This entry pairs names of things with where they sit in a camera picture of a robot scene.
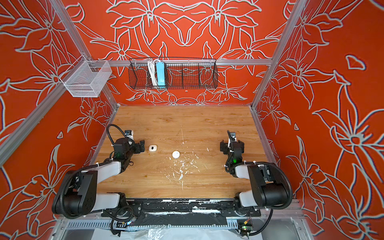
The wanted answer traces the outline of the small green circuit board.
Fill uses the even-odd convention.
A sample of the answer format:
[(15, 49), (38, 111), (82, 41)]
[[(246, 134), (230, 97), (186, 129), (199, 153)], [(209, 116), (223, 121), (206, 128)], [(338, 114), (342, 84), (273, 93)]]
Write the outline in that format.
[(245, 221), (239, 225), (239, 231), (241, 236), (248, 236), (253, 231), (253, 224)]

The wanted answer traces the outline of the blue flat box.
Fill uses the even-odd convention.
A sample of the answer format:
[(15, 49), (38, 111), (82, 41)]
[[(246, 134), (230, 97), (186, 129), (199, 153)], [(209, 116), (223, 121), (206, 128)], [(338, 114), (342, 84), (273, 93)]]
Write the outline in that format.
[(156, 63), (157, 70), (157, 81), (159, 88), (166, 87), (166, 78), (165, 78), (165, 64), (163, 62)]

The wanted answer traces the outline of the clear plastic wall bin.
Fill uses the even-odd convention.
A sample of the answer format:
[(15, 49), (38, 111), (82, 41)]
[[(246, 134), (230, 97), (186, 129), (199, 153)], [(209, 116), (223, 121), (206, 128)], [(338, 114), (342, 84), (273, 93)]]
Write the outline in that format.
[(111, 75), (108, 61), (89, 61), (80, 56), (59, 80), (74, 98), (96, 98)]

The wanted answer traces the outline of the white round disc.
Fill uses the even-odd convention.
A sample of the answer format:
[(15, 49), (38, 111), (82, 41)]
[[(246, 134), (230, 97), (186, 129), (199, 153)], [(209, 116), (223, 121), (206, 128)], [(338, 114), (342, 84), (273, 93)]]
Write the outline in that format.
[(178, 159), (181, 156), (181, 153), (179, 151), (172, 152), (172, 157), (174, 159)]

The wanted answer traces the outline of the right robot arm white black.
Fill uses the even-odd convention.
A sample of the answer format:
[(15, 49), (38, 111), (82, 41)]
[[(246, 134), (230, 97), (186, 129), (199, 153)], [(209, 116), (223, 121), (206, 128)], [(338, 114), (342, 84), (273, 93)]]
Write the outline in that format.
[(228, 141), (220, 142), (220, 151), (228, 157), (225, 171), (235, 178), (249, 180), (251, 184), (249, 191), (235, 195), (235, 208), (282, 210), (289, 207), (293, 189), (286, 174), (273, 163), (243, 160), (245, 143), (237, 139), (235, 132), (227, 131), (227, 134)]

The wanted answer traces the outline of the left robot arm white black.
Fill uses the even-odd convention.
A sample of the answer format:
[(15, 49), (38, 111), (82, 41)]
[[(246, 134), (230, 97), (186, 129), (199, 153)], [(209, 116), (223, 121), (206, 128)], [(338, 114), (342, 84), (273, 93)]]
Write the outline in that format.
[(113, 151), (102, 163), (65, 174), (52, 204), (53, 214), (76, 219), (93, 212), (104, 212), (117, 220), (118, 216), (131, 210), (124, 193), (101, 194), (97, 187), (101, 182), (122, 174), (132, 166), (132, 157), (145, 152), (145, 141), (136, 142), (133, 131), (123, 131), (114, 124), (107, 125), (106, 133)]

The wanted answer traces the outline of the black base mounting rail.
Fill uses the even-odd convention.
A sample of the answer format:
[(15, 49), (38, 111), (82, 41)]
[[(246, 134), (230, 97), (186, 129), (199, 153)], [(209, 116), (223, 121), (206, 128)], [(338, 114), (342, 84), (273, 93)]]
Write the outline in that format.
[(127, 199), (127, 205), (117, 218), (132, 216), (135, 227), (237, 228), (238, 221), (261, 216), (253, 207), (238, 208), (233, 199)]

